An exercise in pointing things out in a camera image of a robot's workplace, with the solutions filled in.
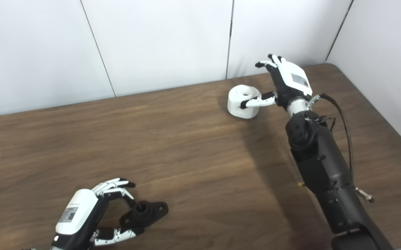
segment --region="wall seam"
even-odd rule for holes
[[[228,53],[227,53],[227,68],[225,69],[225,79],[228,79],[228,64],[229,64],[229,45],[231,44],[231,34],[233,31],[233,15],[234,15],[234,1],[231,7],[231,21],[229,23],[229,40],[228,40]]]
[[[109,81],[109,84],[111,85],[112,92],[114,94],[114,97],[117,97],[116,92],[114,91],[114,87],[113,87],[112,82],[111,82],[111,78],[109,77],[108,70],[106,69],[106,65],[105,65],[105,61],[103,60],[102,53],[100,52],[99,44],[97,43],[97,40],[95,39],[95,35],[94,35],[93,30],[92,30],[91,23],[89,22],[88,15],[86,14],[85,6],[83,5],[82,0],[80,0],[80,3],[82,5],[83,12],[85,13],[86,21],[88,22],[89,29],[91,30],[92,37],[94,38],[95,45],[97,46],[97,51],[99,52],[100,59],[102,60],[102,63],[103,63],[103,67],[105,68],[106,76],[108,77],[108,81]]]
[[[348,6],[347,12],[345,13],[344,19],[342,20],[342,23],[340,25],[340,28],[338,29],[338,33],[336,33],[335,39],[333,40],[333,43],[332,43],[332,45],[330,47],[330,50],[328,51],[327,57],[325,58],[325,61],[327,61],[327,59],[328,59],[328,57],[330,55],[330,52],[332,52],[333,46],[335,45],[335,42],[336,42],[336,40],[338,38],[338,35],[339,35],[339,33],[340,33],[341,29],[342,29],[342,26],[344,25],[345,19],[347,18],[348,12],[350,11],[350,8],[351,8],[351,5],[353,4],[353,2],[354,2],[354,0],[351,0],[350,5]]]

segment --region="white cylindrical object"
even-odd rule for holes
[[[237,85],[233,87],[228,93],[228,111],[235,117],[250,119],[257,115],[259,107],[241,109],[240,103],[242,101],[259,96],[260,92],[255,87],[246,85]]]

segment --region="wooden table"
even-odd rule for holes
[[[355,182],[394,247],[401,247],[401,138],[332,65],[305,68],[315,93],[348,117]],[[261,74],[0,116],[0,250],[49,249],[74,192],[124,177],[136,199],[166,201],[169,214],[145,234],[109,249],[329,249],[332,233],[289,153],[279,107],[243,120],[228,91],[273,89]],[[338,117],[319,101],[320,114]],[[346,154],[343,125],[335,138]],[[126,212],[111,203],[103,226]]]

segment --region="sticker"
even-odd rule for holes
[[[304,85],[305,87],[308,87],[307,80],[302,78],[301,76],[298,76],[296,74],[291,73],[291,77],[293,78],[294,82],[297,82],[298,84],[301,84],[301,85]]]
[[[59,223],[70,223],[72,222],[72,219],[74,218],[75,213],[77,212],[78,206],[75,207],[67,207],[63,214],[62,217],[60,217]]]

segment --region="hole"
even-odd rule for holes
[[[244,95],[244,96],[247,97],[247,96],[253,94],[253,90],[251,89],[251,87],[242,86],[242,87],[239,88],[239,93],[240,93],[241,95]]]
[[[145,212],[145,210],[148,208],[148,206],[145,203],[138,203],[137,206],[135,206],[135,210],[139,213]]]

